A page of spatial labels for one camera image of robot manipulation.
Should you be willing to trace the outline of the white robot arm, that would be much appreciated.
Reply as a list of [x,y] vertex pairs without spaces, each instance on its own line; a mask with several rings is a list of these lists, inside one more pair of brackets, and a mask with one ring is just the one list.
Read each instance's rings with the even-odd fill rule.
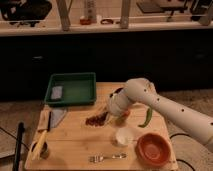
[[134,103],[142,103],[172,121],[213,153],[213,117],[165,98],[145,78],[129,79],[123,89],[107,102],[107,111],[121,116]]

